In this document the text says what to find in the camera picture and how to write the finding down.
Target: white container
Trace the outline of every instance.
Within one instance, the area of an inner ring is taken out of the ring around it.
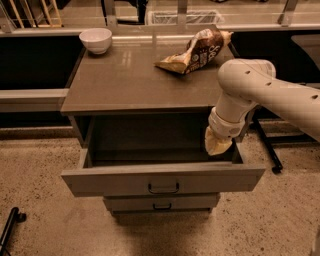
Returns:
[[[88,51],[103,54],[112,43],[112,32],[106,28],[90,28],[83,31],[79,38]]]

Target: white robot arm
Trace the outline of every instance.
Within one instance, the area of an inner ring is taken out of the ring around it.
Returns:
[[[223,90],[209,116],[206,150],[225,152],[239,136],[247,113],[262,105],[282,119],[320,141],[320,91],[275,78],[275,68],[266,60],[233,59],[218,72]]]

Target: snack bag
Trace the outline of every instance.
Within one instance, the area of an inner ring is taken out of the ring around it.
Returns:
[[[231,41],[232,32],[204,29],[187,44],[186,52],[175,54],[154,65],[179,74],[188,74],[209,63]]]

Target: kitchen counter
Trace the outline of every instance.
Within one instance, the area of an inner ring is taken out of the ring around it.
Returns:
[[[225,47],[204,68],[188,75],[171,73],[155,61],[185,51],[188,39],[113,40],[103,55],[84,54],[61,112],[101,114],[118,111],[203,109],[213,106],[220,94],[218,67],[233,58]]]

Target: gray cabinet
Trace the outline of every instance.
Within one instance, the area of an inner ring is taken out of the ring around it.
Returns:
[[[252,191],[264,166],[246,164],[238,141],[214,157],[204,145],[218,67],[231,52],[172,74],[153,63],[185,49],[186,35],[142,35],[114,38],[107,54],[80,62],[61,109],[82,146],[78,168],[62,172],[71,192],[99,196],[119,214],[211,211],[221,192]]]
[[[101,196],[113,214],[211,211],[221,192],[252,191],[264,168],[244,164],[235,141],[209,157],[207,125],[203,112],[91,117],[79,168],[62,177],[74,196]]]

